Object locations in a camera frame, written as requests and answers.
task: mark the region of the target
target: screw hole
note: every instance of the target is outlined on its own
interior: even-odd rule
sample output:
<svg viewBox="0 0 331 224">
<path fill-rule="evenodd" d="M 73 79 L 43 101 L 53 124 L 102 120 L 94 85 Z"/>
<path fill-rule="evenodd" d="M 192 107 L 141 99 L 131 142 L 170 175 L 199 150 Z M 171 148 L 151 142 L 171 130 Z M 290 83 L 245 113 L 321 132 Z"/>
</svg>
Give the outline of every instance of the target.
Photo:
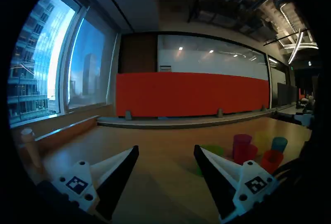
<svg viewBox="0 0 331 224">
<path fill-rule="evenodd" d="M 246 201 L 247 200 L 247 196 L 245 194 L 242 194 L 239 196 L 239 200 L 240 201 Z"/>
<path fill-rule="evenodd" d="M 91 194 L 86 194 L 85 195 L 85 199 L 88 201 L 92 201 L 93 200 L 93 196 Z"/>
<path fill-rule="evenodd" d="M 72 201 L 71 202 L 74 206 L 79 207 L 79 202 L 78 201 Z"/>
</svg>

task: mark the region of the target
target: glass wall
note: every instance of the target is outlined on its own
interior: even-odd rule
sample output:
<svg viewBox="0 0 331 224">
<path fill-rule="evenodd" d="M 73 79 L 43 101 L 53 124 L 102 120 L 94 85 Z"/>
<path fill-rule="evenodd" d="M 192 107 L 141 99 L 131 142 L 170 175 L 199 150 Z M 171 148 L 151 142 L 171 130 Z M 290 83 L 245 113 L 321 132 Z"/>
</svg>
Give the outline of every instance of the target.
<svg viewBox="0 0 331 224">
<path fill-rule="evenodd" d="M 31 11 L 10 64 L 10 124 L 106 102 L 116 32 L 87 7 L 75 0 L 39 0 Z M 68 87 L 60 88 L 67 73 Z M 68 91 L 70 101 L 60 99 L 61 91 Z"/>
<path fill-rule="evenodd" d="M 268 81 L 264 54 L 225 41 L 159 35 L 158 71 L 211 73 Z"/>
</svg>

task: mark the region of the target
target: orange wall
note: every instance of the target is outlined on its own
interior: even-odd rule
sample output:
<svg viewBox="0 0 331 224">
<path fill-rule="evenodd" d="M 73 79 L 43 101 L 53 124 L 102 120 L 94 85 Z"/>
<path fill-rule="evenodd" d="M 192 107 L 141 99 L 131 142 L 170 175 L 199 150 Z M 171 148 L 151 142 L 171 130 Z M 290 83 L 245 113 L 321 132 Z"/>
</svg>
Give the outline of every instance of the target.
<svg viewBox="0 0 331 224">
<path fill-rule="evenodd" d="M 269 107 L 269 82 L 206 73 L 117 74 L 116 115 L 199 116 Z"/>
</svg>

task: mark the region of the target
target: glass building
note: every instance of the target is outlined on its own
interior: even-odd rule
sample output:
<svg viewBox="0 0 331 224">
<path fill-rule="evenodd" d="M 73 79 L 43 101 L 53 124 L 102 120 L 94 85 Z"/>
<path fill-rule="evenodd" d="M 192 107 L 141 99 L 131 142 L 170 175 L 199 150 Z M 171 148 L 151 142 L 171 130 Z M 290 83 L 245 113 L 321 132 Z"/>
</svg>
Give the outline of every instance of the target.
<svg viewBox="0 0 331 224">
<path fill-rule="evenodd" d="M 10 124 L 59 112 L 55 82 L 65 34 L 75 14 L 61 0 L 39 0 L 18 37 L 7 84 Z"/>
</svg>

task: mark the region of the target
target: wooden table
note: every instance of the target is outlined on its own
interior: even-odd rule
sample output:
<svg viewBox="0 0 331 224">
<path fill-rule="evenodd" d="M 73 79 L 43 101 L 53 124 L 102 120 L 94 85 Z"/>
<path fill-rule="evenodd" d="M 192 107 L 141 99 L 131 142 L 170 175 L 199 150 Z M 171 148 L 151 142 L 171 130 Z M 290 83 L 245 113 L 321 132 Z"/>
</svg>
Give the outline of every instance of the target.
<svg viewBox="0 0 331 224">
<path fill-rule="evenodd" d="M 218 211 L 203 177 L 197 175 L 194 145 L 219 145 L 229 155 L 235 134 L 254 135 L 256 131 L 288 140 L 282 163 L 297 158 L 311 134 L 305 127 L 267 117 L 182 130 L 96 126 L 48 153 L 44 164 L 56 178 L 79 160 L 94 164 L 139 145 L 139 158 L 113 214 L 113 223 L 216 224 Z"/>
</svg>

